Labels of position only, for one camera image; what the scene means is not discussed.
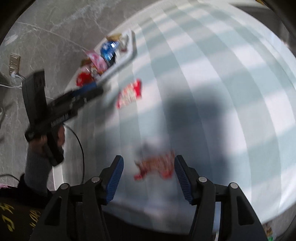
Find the person left hand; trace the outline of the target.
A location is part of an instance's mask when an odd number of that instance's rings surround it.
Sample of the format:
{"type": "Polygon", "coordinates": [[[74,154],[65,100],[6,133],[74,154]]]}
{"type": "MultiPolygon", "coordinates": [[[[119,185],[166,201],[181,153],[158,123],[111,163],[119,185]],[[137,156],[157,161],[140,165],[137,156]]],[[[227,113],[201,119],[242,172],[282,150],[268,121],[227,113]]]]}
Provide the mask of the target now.
{"type": "MultiPolygon", "coordinates": [[[[57,146],[62,148],[65,143],[65,128],[64,126],[60,126],[58,132],[57,146]]],[[[41,136],[39,139],[32,140],[29,142],[28,149],[45,159],[49,159],[49,151],[46,149],[47,146],[47,136],[41,136]]]]}

